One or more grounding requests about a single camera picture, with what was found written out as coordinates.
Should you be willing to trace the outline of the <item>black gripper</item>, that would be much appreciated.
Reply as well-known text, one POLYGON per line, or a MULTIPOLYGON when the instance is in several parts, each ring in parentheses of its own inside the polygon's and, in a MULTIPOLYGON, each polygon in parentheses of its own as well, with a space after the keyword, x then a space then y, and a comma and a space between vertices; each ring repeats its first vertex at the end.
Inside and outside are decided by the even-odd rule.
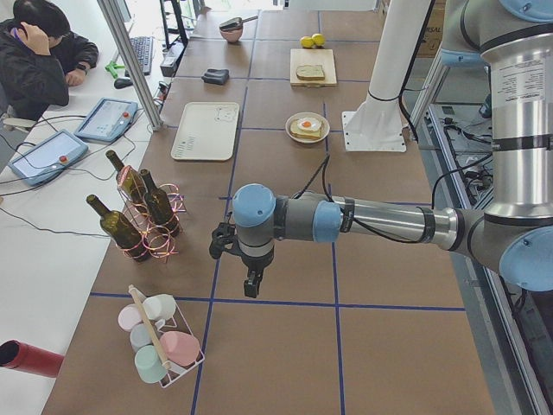
POLYGON ((252 256, 250 254, 241 253, 242 262, 248 269, 248 278, 253 280, 244 281, 244 293, 246 297, 257 297, 260 291, 260 284, 263 279, 264 270, 271 265, 274 259, 274 248, 271 248, 267 253, 261 256, 252 256))

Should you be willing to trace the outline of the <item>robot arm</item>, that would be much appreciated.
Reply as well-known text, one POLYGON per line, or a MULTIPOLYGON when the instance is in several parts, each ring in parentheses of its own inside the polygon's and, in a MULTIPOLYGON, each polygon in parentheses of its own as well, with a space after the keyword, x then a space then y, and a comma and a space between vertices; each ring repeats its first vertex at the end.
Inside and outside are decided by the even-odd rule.
POLYGON ((275 196, 248 184, 234 195, 232 252, 255 297, 278 239, 333 242, 370 233, 465 255, 527 291, 552 288, 552 4, 453 1, 444 52, 476 52, 489 66, 493 201, 482 210, 402 207, 339 196, 275 196))

